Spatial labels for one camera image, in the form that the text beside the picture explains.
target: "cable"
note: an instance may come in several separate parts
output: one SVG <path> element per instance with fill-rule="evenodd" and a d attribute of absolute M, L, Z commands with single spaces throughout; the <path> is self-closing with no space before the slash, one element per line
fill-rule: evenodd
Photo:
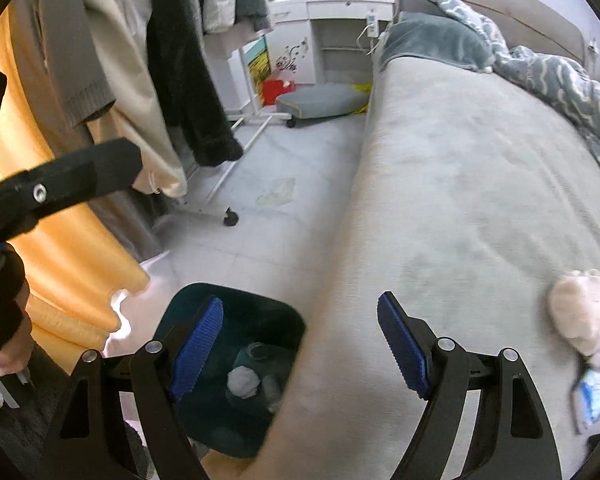
<path fill-rule="evenodd" d="M 378 48 L 378 45 L 380 44 L 380 40 L 378 40 L 378 42 L 376 44 L 374 44 L 374 38 L 371 38 L 370 41 L 371 41 L 371 50 L 366 53 L 367 56 L 371 56 L 371 54 L 373 54 L 374 50 L 376 48 Z"/>
<path fill-rule="evenodd" d="M 371 54 L 371 52 L 367 52 L 362 45 L 360 45 L 360 38 L 362 38 L 362 35 L 368 31 L 369 27 L 371 27 L 371 25 L 373 25 L 373 23 L 367 23 L 366 27 L 362 29 L 362 32 L 360 32 L 360 35 L 356 38 L 356 45 L 358 46 L 358 48 L 364 52 L 365 54 Z"/>

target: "red box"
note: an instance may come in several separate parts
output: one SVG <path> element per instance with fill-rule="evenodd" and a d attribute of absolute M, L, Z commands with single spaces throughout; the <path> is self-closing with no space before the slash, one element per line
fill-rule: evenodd
<path fill-rule="evenodd" d="M 276 104 L 276 97 L 282 94 L 296 91 L 296 83 L 294 81 L 284 81 L 283 79 L 265 79 L 262 82 L 262 97 L 264 105 Z"/>

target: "finger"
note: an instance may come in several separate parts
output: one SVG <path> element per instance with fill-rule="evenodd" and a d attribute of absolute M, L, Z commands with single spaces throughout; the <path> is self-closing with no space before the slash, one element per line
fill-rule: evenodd
<path fill-rule="evenodd" d="M 0 376 L 23 371 L 29 364 L 32 352 L 31 319 L 24 313 L 18 330 L 0 350 Z"/>
<path fill-rule="evenodd" d="M 20 289 L 18 295 L 15 297 L 15 302 L 22 310 L 24 310 L 27 307 L 27 301 L 29 301 L 30 293 L 31 289 L 29 288 L 29 282 L 27 280 L 24 280 L 22 288 Z"/>

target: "blue gripper pad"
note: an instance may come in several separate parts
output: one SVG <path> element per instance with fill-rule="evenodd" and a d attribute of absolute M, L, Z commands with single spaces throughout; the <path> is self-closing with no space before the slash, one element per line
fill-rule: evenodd
<path fill-rule="evenodd" d="M 427 379 L 427 360 L 396 306 L 386 294 L 378 299 L 378 323 L 407 387 L 416 392 L 421 399 L 428 400 L 431 387 Z"/>
<path fill-rule="evenodd" d="M 211 298 L 206 304 L 206 311 L 173 362 L 170 392 L 174 402 L 179 402 L 198 382 L 200 372 L 222 328 L 223 318 L 222 301 Z"/>

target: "pillow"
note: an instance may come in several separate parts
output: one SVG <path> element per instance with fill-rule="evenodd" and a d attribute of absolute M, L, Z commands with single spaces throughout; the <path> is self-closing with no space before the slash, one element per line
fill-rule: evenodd
<path fill-rule="evenodd" d="M 276 110 L 298 119 L 318 119 L 357 112 L 368 102 L 366 92 L 350 85 L 318 84 L 278 96 Z"/>
<path fill-rule="evenodd" d="M 440 61 L 473 72 L 492 72 L 491 47 L 466 25 L 422 12 L 401 12 L 388 33 L 380 58 L 381 70 L 396 57 Z"/>

